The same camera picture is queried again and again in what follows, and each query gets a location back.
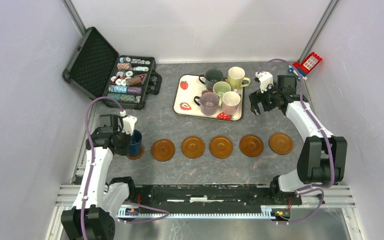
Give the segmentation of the dark blue mug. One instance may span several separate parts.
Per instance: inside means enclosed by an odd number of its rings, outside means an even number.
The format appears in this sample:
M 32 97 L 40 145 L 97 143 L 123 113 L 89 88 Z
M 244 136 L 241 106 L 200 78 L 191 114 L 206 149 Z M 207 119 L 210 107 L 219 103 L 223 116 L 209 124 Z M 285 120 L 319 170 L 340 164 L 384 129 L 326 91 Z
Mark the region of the dark blue mug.
M 129 145 L 128 156 L 137 156 L 142 152 L 142 133 L 139 130 L 134 130 L 131 143 Z

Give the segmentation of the dark walnut coaster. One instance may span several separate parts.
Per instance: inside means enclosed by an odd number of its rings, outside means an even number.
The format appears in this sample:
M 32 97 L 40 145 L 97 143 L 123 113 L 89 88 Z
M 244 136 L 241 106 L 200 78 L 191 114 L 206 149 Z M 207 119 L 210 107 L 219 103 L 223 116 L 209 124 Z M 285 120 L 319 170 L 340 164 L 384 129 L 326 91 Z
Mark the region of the dark walnut coaster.
M 138 154 L 136 154 L 136 155 L 128 155 L 127 158 L 130 159 L 130 160 L 137 160 L 137 159 L 139 159 L 139 158 L 141 158 L 143 156 L 144 152 L 145 152 L 145 147 L 142 144 L 141 145 L 141 150 L 140 150 L 140 152 Z

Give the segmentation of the pale pink white mug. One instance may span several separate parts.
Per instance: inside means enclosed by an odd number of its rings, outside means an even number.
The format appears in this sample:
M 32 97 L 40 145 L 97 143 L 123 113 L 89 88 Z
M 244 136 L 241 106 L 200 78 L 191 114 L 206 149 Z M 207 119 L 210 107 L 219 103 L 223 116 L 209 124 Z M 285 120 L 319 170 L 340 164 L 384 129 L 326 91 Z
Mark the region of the pale pink white mug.
M 235 91 L 228 91 L 222 97 L 222 112 L 227 116 L 234 115 L 240 105 L 241 96 Z

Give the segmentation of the yellow-green mug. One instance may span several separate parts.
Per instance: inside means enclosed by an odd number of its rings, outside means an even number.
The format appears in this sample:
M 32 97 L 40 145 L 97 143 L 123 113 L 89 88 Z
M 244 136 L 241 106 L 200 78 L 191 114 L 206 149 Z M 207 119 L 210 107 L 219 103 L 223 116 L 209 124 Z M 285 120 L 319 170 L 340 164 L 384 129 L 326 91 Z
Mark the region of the yellow-green mug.
M 228 70 L 227 83 L 230 85 L 232 91 L 240 90 L 250 85 L 251 79 L 245 77 L 245 75 L 245 70 L 238 66 L 233 66 Z

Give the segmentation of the light green mug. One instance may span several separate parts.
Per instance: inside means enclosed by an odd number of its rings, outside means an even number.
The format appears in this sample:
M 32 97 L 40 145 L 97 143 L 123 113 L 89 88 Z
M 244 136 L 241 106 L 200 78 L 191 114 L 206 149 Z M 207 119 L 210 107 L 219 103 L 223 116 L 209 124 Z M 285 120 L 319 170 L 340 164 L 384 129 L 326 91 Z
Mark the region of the light green mug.
M 218 81 L 213 85 L 212 92 L 218 96 L 218 106 L 222 106 L 223 95 L 232 90 L 231 86 L 225 81 Z

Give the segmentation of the brown grooved wooden coaster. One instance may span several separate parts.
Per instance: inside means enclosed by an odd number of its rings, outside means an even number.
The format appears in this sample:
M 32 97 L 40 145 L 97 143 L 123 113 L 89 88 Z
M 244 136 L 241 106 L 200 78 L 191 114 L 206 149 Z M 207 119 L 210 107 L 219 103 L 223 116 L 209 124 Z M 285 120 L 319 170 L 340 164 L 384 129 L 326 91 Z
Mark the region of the brown grooved wooden coaster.
M 205 152 L 205 143 L 198 136 L 188 136 L 181 143 L 181 151 L 189 159 L 197 159 Z
M 239 141 L 240 151 L 247 157 L 258 157 L 264 151 L 262 139 L 254 134 L 247 134 Z
M 166 138 L 156 140 L 151 147 L 153 158 L 159 162 L 170 160 L 176 152 L 174 143 Z
M 287 155 L 293 150 L 294 143 L 289 135 L 283 132 L 276 132 L 269 138 L 269 147 L 278 155 Z
M 218 159 L 225 159 L 233 152 L 233 142 L 223 135 L 213 137 L 209 142 L 210 153 Z

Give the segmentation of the lilac mug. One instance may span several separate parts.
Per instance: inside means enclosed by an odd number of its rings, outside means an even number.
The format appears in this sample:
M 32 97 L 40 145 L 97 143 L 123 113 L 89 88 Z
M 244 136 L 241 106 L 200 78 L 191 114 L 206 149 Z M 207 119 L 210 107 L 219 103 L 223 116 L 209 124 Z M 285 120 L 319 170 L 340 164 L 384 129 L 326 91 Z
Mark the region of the lilac mug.
M 195 96 L 193 101 L 199 106 L 200 111 L 205 116 L 215 114 L 219 107 L 219 97 L 213 92 L 206 92 L 201 96 Z

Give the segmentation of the white strawberry print tray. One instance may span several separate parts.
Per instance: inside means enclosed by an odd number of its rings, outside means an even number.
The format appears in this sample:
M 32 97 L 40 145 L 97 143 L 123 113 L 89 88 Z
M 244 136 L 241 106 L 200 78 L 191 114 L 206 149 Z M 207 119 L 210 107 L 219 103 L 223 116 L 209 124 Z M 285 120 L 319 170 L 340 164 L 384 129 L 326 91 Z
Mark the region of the white strawberry print tray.
M 241 95 L 238 110 L 232 116 L 227 116 L 222 112 L 222 108 L 218 107 L 217 111 L 213 115 L 204 115 L 200 107 L 194 102 L 194 97 L 200 97 L 207 92 L 205 85 L 199 81 L 199 75 L 185 74 L 180 77 L 176 95 L 173 103 L 173 111 L 181 116 L 195 117 L 202 119 L 211 119 L 228 122 L 238 122 L 243 118 L 243 88 L 238 92 Z

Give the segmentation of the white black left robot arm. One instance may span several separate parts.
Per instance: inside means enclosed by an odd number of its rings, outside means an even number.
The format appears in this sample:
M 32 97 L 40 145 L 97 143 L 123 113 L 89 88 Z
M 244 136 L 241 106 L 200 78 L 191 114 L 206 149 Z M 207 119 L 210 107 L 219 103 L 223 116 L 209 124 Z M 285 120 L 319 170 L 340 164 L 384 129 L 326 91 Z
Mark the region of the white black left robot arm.
M 131 204 L 137 190 L 126 182 L 111 183 L 104 192 L 107 173 L 115 155 L 126 156 L 134 136 L 135 116 L 121 111 L 104 114 L 99 126 L 88 132 L 86 166 L 71 209 L 64 210 L 61 224 L 70 240 L 112 240 L 115 217 L 122 203 Z

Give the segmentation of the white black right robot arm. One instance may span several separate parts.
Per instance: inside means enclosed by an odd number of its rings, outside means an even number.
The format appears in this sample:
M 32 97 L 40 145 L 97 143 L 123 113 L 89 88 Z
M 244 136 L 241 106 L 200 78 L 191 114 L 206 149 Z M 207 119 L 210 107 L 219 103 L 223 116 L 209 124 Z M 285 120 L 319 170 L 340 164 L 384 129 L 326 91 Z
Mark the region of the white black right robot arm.
M 273 178 L 270 183 L 269 199 L 282 204 L 289 193 L 303 194 L 316 188 L 329 188 L 343 180 L 345 175 L 348 143 L 342 136 L 327 130 L 314 115 L 308 100 L 297 93 L 295 75 L 256 73 L 259 89 L 249 94 L 251 111 L 255 115 L 275 108 L 282 111 L 294 124 L 304 143 L 296 169 Z

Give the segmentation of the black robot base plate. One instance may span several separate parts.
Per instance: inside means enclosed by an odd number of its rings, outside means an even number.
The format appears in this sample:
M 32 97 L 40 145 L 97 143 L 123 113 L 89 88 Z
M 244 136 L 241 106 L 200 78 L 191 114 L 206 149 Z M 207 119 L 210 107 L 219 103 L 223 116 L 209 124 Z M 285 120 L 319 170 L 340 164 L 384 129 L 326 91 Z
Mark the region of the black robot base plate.
M 257 214 L 262 206 L 300 206 L 301 197 L 263 184 L 143 184 L 127 197 L 132 203 L 174 214 Z

